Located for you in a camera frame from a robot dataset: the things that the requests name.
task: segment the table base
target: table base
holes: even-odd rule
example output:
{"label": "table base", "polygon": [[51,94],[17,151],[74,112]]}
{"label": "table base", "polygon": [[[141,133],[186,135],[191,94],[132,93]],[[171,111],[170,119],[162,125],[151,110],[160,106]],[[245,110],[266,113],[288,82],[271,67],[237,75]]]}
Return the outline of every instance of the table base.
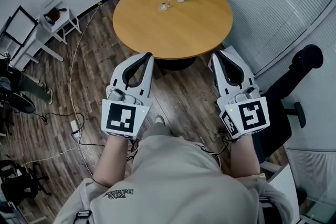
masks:
{"label": "table base", "polygon": [[155,59],[155,63],[163,69],[178,71],[189,67],[195,60],[196,57],[179,60]]}

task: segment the beige sweatshirt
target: beige sweatshirt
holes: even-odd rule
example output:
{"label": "beige sweatshirt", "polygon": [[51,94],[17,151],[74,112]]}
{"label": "beige sweatshirt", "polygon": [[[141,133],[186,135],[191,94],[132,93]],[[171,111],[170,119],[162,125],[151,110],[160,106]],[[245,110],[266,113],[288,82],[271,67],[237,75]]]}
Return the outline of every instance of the beige sweatshirt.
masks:
{"label": "beige sweatshirt", "polygon": [[89,220],[95,224],[265,223],[260,197],[290,223],[289,202],[264,177],[233,179],[195,143],[150,136],[139,143],[130,177],[110,189],[85,179],[54,223],[72,224],[82,210],[92,211]]}

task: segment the wooden floor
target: wooden floor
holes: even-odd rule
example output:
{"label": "wooden floor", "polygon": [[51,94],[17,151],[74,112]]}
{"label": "wooden floor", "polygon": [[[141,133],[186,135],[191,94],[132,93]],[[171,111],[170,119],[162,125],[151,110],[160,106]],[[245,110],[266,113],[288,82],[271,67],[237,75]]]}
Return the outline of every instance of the wooden floor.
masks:
{"label": "wooden floor", "polygon": [[[79,45],[72,72],[72,98],[78,112],[84,114],[82,142],[104,143],[106,135],[100,131],[101,104],[106,97],[106,86],[109,85],[114,68],[135,52],[126,47],[116,36],[112,16],[119,0],[110,0],[103,4],[89,24]],[[80,20],[84,30],[94,11]],[[59,62],[49,54],[42,52],[37,59],[39,64],[31,63],[26,73],[46,81],[54,90],[54,102],[46,105],[31,97],[36,106],[36,113],[44,115],[48,112],[70,114],[73,112],[69,79],[71,61],[75,53],[80,34],[73,31],[67,36],[68,45],[53,41],[50,48],[64,57]],[[154,67],[154,76],[150,98],[153,106],[143,124],[141,133],[154,123],[155,116],[162,115],[167,126],[176,136],[184,136],[187,140],[200,141],[213,150],[223,147],[221,136],[217,133],[223,124],[218,117],[214,102],[217,90],[213,84],[212,74],[206,63],[210,54],[197,58],[187,69],[182,71],[166,71]],[[36,159],[46,159],[60,152],[75,148],[71,138],[70,122],[75,116],[49,117],[45,125],[36,115],[13,114],[15,126],[13,136],[0,138],[1,154],[24,164]],[[103,150],[97,146],[81,146],[84,160],[93,172],[95,164]],[[282,154],[274,156],[279,161]],[[221,156],[222,170],[229,171],[229,152]],[[79,185],[90,174],[78,149],[69,151],[56,158],[40,162],[42,171],[50,178],[44,185],[52,192],[46,196],[39,192],[35,200],[23,203],[36,217],[46,215],[53,221],[59,209]]]}

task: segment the round wooden table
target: round wooden table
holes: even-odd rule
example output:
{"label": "round wooden table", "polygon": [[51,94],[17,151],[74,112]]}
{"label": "round wooden table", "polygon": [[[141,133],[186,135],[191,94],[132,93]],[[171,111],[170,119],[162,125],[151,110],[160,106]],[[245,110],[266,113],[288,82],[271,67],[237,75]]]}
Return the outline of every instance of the round wooden table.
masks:
{"label": "round wooden table", "polygon": [[164,1],[119,1],[113,26],[126,46],[149,51],[156,59],[193,59],[217,47],[231,30],[233,16],[227,0],[171,0],[171,7],[160,10]]}

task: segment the forearm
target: forearm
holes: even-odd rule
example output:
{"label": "forearm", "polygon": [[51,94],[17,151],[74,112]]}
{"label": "forearm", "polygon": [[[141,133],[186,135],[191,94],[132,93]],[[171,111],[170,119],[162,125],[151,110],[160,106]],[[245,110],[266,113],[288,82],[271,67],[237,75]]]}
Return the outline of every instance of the forearm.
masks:
{"label": "forearm", "polygon": [[251,135],[231,145],[231,175],[235,178],[259,175],[260,165]]}
{"label": "forearm", "polygon": [[111,136],[96,165],[93,180],[108,188],[112,187],[125,176],[128,140]]}

